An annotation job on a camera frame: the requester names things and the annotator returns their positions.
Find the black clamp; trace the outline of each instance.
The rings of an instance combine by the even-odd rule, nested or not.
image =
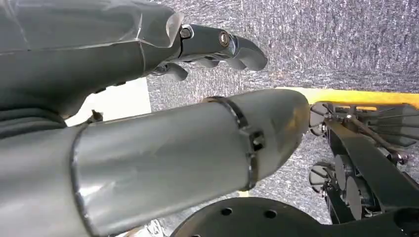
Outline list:
[[[249,164],[248,184],[240,191],[249,191],[255,187],[258,181],[258,159],[257,152],[265,146],[263,132],[259,129],[253,129],[242,110],[230,99],[222,96],[211,96],[203,100],[204,103],[216,102],[224,106],[233,115],[240,133],[245,137],[247,144],[246,159]]]

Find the bolt hole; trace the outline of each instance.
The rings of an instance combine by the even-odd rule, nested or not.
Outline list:
[[[268,210],[268,211],[265,211],[263,215],[268,219],[274,219],[276,217],[276,211]]]
[[[225,208],[221,210],[221,215],[223,216],[229,216],[231,213],[233,213],[233,210],[231,208]]]

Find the black metal bracket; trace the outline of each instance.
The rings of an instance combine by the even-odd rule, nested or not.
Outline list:
[[[382,211],[419,207],[417,185],[407,180],[368,139],[331,119],[326,119],[325,123],[330,129],[329,143],[333,152],[350,157],[357,176],[368,183]]]

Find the yellow surface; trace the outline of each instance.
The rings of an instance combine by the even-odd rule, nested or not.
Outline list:
[[[399,105],[410,104],[419,109],[419,94],[370,92],[356,90],[312,89],[302,87],[277,87],[301,92],[309,104],[333,102],[342,105]]]

